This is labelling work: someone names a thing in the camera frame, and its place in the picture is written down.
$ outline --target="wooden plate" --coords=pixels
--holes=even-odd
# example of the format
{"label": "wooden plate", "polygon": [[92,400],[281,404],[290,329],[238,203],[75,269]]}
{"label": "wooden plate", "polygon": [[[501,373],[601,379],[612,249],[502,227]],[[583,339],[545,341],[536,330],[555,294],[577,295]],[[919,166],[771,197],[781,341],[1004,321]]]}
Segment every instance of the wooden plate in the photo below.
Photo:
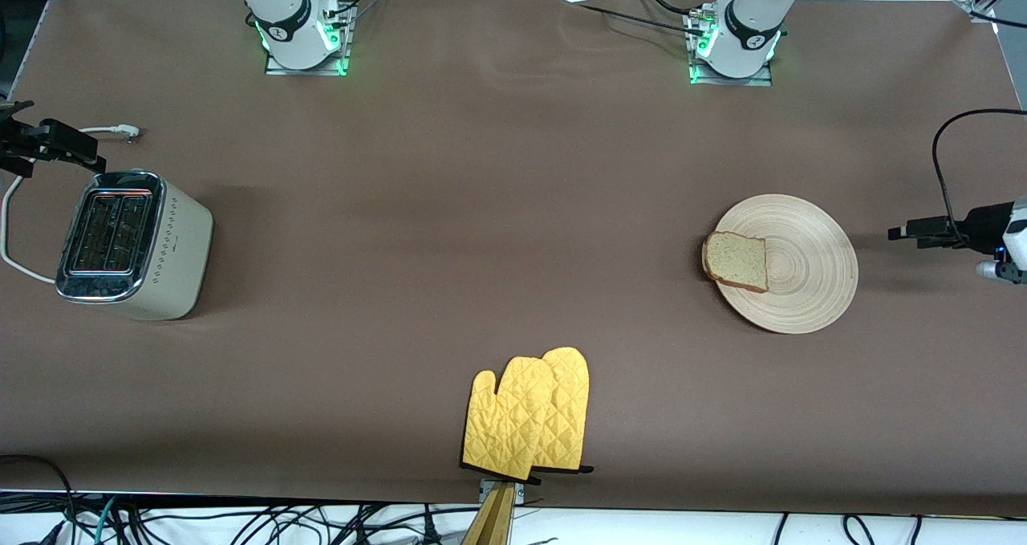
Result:
{"label": "wooden plate", "polygon": [[717,231],[766,238],[769,291],[717,282],[738,314],[782,334],[807,334],[836,321],[859,281],[855,251],[831,216],[783,194],[757,195],[720,219]]}

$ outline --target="plug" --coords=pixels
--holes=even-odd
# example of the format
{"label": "plug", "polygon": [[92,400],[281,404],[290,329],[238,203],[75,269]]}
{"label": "plug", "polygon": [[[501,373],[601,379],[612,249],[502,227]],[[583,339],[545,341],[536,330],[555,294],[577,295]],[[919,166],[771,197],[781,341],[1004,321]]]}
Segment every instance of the plug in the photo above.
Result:
{"label": "plug", "polygon": [[132,144],[136,139],[139,139],[143,130],[135,125],[128,125],[127,123],[119,123],[112,129],[115,134],[121,134],[125,137],[125,142]]}

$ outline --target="white cable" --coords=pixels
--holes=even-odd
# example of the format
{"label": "white cable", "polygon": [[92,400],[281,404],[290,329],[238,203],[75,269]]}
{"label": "white cable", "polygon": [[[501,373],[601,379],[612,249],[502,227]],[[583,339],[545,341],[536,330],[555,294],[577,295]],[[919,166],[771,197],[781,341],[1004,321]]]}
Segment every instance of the white cable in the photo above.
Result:
{"label": "white cable", "polygon": [[[29,161],[35,164],[36,158],[30,157]],[[36,278],[38,281],[53,284],[53,278],[47,278],[43,274],[30,271],[29,268],[15,263],[14,259],[11,259],[7,254],[7,208],[10,206],[10,197],[14,195],[14,190],[17,190],[17,187],[21,186],[22,180],[24,180],[23,177],[15,177],[13,183],[10,183],[10,187],[7,188],[7,193],[3,194],[3,202],[0,204],[0,256],[3,256],[4,263],[10,264],[15,270],[23,271],[23,273],[29,274],[30,277]]]}
{"label": "white cable", "polygon": [[[127,123],[121,123],[118,125],[104,125],[103,127],[84,127],[79,129],[79,131],[84,134],[96,134],[98,131],[112,131],[114,134],[124,135],[125,139],[135,139],[139,135],[139,127],[135,125],[128,125]],[[28,158],[31,164],[35,164],[36,158]],[[7,254],[7,212],[10,208],[10,198],[14,195],[14,190],[17,190],[18,186],[22,186],[23,177],[15,177],[13,183],[10,183],[10,187],[7,188],[6,193],[3,194],[3,202],[0,202],[0,256],[3,257],[4,263],[10,264],[11,267],[16,271],[22,271],[22,273],[30,275],[30,277],[38,279],[38,281],[47,282],[47,284],[54,284],[53,278],[44,277],[43,274],[35,273],[35,271],[30,271],[29,268],[23,267],[22,264],[16,263],[14,259],[11,259],[10,255]]]}

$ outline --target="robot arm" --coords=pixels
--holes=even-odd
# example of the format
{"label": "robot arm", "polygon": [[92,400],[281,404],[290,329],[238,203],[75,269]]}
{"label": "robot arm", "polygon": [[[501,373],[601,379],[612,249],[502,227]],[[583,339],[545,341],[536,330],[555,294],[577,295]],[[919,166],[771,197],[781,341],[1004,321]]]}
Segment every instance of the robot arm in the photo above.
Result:
{"label": "robot arm", "polygon": [[696,55],[716,73],[754,76],[773,54],[781,25],[795,0],[717,0],[702,9],[712,15],[710,39]]}
{"label": "robot arm", "polygon": [[281,66],[312,68],[340,49],[326,33],[339,18],[339,0],[245,0],[268,52]]}
{"label": "robot arm", "polygon": [[913,238],[917,248],[971,248],[992,258],[977,266],[982,277],[1009,284],[1027,281],[1027,195],[971,209],[955,224],[947,216],[910,220],[888,230],[888,240]]}

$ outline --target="oven mitt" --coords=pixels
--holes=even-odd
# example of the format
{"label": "oven mitt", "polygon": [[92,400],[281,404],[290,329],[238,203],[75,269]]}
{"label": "oven mitt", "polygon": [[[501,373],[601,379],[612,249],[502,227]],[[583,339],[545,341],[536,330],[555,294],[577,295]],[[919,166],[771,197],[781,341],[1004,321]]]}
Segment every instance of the oven mitt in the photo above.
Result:
{"label": "oven mitt", "polygon": [[555,387],[553,369],[543,359],[510,359],[498,390],[495,373],[478,373],[467,402],[461,465],[529,480]]}
{"label": "oven mitt", "polygon": [[570,347],[545,352],[542,362],[553,371],[555,387],[535,455],[535,467],[576,473],[581,469],[581,452],[584,449],[588,365],[583,355]]}

